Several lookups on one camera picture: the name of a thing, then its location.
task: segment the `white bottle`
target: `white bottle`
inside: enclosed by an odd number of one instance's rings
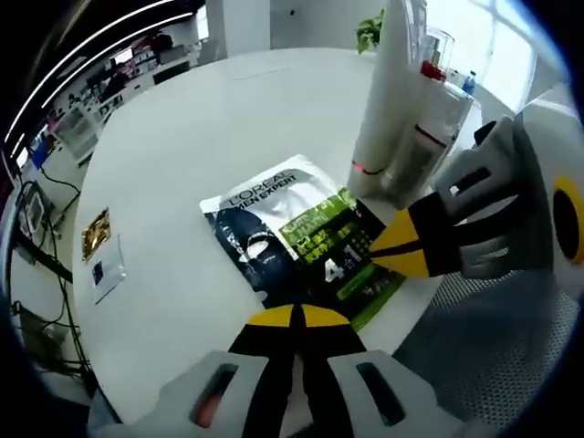
[[[357,196],[380,187],[381,174],[390,165],[417,105],[425,11],[425,0],[390,0],[387,5],[347,184]]]
[[[445,83],[445,75],[429,63],[422,66],[423,102],[418,122],[402,138],[381,187],[394,207],[416,200],[452,148],[473,98]]]

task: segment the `mesh panel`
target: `mesh panel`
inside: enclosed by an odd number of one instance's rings
[[[452,274],[394,357],[431,383],[451,414],[505,426],[553,368],[578,312],[549,273]]]

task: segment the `red cap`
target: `red cap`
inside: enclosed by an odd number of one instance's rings
[[[422,62],[422,68],[420,68],[420,73],[422,73],[422,75],[427,78],[439,80],[440,82],[446,80],[446,75],[430,61]]]

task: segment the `white table surface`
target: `white table surface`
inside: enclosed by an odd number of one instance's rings
[[[73,276],[86,351],[124,422],[150,411],[160,388],[209,350],[228,349],[262,310],[199,202],[298,153],[344,184],[373,62],[337,49],[233,57],[112,115],[79,199]],[[80,236],[106,207],[128,276],[96,305]],[[382,206],[380,217],[390,216]],[[393,353],[439,283],[408,279],[360,332],[366,346]]]

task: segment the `potted plant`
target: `potted plant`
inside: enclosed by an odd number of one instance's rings
[[[367,50],[371,45],[377,47],[380,43],[380,33],[381,25],[383,23],[383,16],[385,15],[385,9],[381,9],[381,12],[373,18],[368,18],[359,23],[359,28],[357,29],[357,51],[359,53]]]

